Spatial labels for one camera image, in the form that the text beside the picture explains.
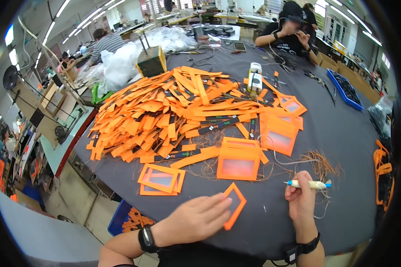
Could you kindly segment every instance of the wrist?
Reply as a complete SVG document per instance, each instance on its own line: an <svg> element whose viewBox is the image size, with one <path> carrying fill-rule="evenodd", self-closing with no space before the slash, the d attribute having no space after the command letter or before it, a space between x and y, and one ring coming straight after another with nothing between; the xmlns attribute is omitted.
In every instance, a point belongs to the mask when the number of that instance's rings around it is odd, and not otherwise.
<svg viewBox="0 0 401 267"><path fill-rule="evenodd" d="M166 230L166 219L157 222L156 224L152 225L150 227L151 234L154 239L154 244L156 247L168 247L171 245L174 245L167 236L167 230Z"/></svg>
<svg viewBox="0 0 401 267"><path fill-rule="evenodd" d="M294 228L297 243L307 244L318 236L318 229L316 228L313 218L312 220L302 223L294 222Z"/></svg>

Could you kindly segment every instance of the black shirt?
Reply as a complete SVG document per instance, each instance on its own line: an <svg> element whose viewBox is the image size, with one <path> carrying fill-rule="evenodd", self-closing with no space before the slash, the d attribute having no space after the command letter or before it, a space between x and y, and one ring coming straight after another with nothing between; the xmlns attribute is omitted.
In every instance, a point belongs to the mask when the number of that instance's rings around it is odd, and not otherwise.
<svg viewBox="0 0 401 267"><path fill-rule="evenodd" d="M316 24L315 14L310 11L310 9L303 9L305 12L303 14L303 20L305 21L305 31L310 34L310 37L315 37L315 29L312 27L312 24Z"/></svg>
<svg viewBox="0 0 401 267"><path fill-rule="evenodd" d="M278 23L272 22L266 26L260 36L269 35L275 31L278 32ZM279 38L271 43L270 46L297 56L301 56L301 51L305 49L295 34Z"/></svg>

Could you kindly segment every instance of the black wristband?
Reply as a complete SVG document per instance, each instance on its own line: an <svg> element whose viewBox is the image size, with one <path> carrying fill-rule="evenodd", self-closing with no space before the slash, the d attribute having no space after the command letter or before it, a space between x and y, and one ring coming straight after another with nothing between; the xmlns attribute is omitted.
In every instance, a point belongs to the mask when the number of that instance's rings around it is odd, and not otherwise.
<svg viewBox="0 0 401 267"><path fill-rule="evenodd" d="M158 247L154 244L149 226L140 229L138 232L138 241L140 242L141 250L144 252L155 253L158 250Z"/></svg>
<svg viewBox="0 0 401 267"><path fill-rule="evenodd" d="M312 251L314 251L316 249L316 246L319 243L319 237L321 236L321 234L318 232L318 236L313 239L312 241L310 241L307 244L299 244L297 243L297 245L299 246L300 250L300 254L309 254Z"/></svg>

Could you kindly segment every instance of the pliers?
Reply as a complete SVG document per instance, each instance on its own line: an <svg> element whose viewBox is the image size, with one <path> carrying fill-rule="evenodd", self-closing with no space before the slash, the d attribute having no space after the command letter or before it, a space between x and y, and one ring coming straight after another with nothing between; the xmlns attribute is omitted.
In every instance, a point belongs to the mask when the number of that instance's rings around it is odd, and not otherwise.
<svg viewBox="0 0 401 267"><path fill-rule="evenodd" d="M334 106L336 106L336 99L335 97L333 97L333 94L331 93L330 89L328 88L326 83L322 83L323 85L325 85L325 88L327 89L328 93L331 96L331 99L333 100Z"/></svg>

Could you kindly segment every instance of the hand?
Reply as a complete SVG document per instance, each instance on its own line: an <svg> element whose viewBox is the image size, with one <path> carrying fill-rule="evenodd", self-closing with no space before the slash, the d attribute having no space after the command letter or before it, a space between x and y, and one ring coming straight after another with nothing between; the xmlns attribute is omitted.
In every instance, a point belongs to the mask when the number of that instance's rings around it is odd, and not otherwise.
<svg viewBox="0 0 401 267"><path fill-rule="evenodd" d="M315 209L315 189L310 189L310 174L303 170L297 173L294 180L298 180L301 188L287 186L285 199L289 202L289 216L293 221L297 243L308 243L317 236L313 211Z"/></svg>
<svg viewBox="0 0 401 267"><path fill-rule="evenodd" d="M310 34L305 34L302 31L299 31L298 33L295 34L297 38L299 39L299 42L303 45L303 47L307 50L309 49L309 38Z"/></svg>
<svg viewBox="0 0 401 267"><path fill-rule="evenodd" d="M151 227L156 246L193 243L214 235L229 221L231 203L232 199L219 193L181 204L169 217Z"/></svg>

